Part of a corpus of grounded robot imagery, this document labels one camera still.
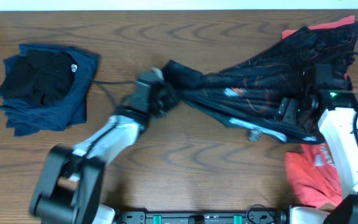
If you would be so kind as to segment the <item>black orange-patterned jersey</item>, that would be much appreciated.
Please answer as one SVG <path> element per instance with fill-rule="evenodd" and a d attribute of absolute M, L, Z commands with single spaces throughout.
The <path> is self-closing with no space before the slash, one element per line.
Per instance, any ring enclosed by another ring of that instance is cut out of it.
<path fill-rule="evenodd" d="M 279 55 L 282 40 L 256 56 L 216 73 L 204 74 L 174 60 L 162 68 L 164 80 L 190 107 L 216 119 L 228 128 L 260 131 L 282 143 L 321 144 L 317 128 L 302 131 L 297 126 L 275 120 L 283 98 L 302 100 L 324 90 L 314 82 L 314 66 L 330 64 L 347 74 L 354 63 L 354 49 L 334 53 L 317 63 L 291 62 Z"/>

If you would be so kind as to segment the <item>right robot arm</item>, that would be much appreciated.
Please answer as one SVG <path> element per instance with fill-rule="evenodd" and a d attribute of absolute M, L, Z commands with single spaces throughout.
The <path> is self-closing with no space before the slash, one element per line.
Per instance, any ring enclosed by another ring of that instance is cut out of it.
<path fill-rule="evenodd" d="M 302 104 L 323 144 L 288 152 L 288 181 L 300 200 L 277 215 L 279 223 L 358 223 L 358 103 L 350 92 L 320 91 Z"/>

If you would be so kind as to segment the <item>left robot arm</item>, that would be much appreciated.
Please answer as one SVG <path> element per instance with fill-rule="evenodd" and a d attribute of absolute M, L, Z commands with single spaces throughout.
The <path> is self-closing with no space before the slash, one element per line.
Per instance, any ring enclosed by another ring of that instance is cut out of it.
<path fill-rule="evenodd" d="M 169 83 L 137 82 L 99 131 L 73 147 L 50 150 L 29 213 L 42 223 L 113 223 L 115 210 L 100 202 L 106 167 L 179 100 Z"/>

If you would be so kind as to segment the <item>red t-shirt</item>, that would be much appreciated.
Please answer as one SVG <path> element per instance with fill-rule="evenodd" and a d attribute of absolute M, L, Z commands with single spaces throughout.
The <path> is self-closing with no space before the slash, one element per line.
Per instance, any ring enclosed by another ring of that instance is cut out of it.
<path fill-rule="evenodd" d="M 334 53 L 353 50 L 358 38 L 355 16 L 338 21 L 282 32 L 279 55 L 288 54 L 291 62 L 317 63 Z M 341 183 L 326 144 L 302 144 L 301 153 L 285 154 L 285 169 L 290 186 L 301 203 L 322 207 L 339 205 Z"/>

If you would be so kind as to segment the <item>folded black shirt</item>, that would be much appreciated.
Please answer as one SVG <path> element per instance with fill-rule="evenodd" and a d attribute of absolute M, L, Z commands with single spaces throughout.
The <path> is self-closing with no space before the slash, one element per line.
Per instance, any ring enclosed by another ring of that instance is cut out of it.
<path fill-rule="evenodd" d="M 30 50 L 17 57 L 0 85 L 4 99 L 47 105 L 64 99 L 74 82 L 74 59 L 66 53 Z"/>

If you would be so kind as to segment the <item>folded navy blue shirt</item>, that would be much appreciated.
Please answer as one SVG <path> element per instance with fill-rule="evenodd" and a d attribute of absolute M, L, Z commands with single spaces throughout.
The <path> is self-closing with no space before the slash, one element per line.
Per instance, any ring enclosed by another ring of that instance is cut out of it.
<path fill-rule="evenodd" d="M 47 44 L 20 44 L 19 54 L 4 59 L 5 77 L 13 61 L 25 57 L 30 50 L 66 53 L 76 62 L 72 68 L 74 82 L 62 100 L 47 105 L 33 105 L 25 100 L 4 99 L 0 110 L 7 116 L 7 128 L 14 129 L 16 137 L 41 130 L 64 131 L 66 127 L 86 122 L 86 94 L 98 68 L 98 56 L 75 47 Z"/>

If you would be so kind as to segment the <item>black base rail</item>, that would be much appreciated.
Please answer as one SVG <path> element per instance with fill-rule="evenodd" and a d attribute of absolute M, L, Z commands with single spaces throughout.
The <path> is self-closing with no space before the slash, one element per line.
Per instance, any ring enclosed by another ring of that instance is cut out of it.
<path fill-rule="evenodd" d="M 113 224 L 285 224 L 285 212 L 251 208 L 245 212 L 119 212 Z"/>

